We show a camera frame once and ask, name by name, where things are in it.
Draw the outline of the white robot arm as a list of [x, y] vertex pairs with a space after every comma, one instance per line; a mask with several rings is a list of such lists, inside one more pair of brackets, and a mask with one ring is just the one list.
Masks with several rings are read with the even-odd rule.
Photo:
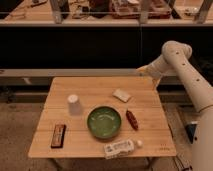
[[167, 41], [160, 56], [137, 71], [159, 80], [169, 69], [174, 70], [200, 115], [192, 146], [193, 171], [213, 171], [213, 87], [189, 63], [191, 55], [190, 45]]

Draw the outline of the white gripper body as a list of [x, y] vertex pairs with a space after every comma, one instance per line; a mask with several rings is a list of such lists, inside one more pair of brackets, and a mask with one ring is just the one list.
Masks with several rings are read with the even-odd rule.
[[153, 79], [156, 79], [156, 80], [162, 78], [162, 73], [160, 71], [158, 71], [156, 69], [156, 67], [153, 66], [152, 64], [139, 67], [139, 68], [137, 68], [137, 71], [142, 75], [150, 76], [150, 77], [152, 77]]

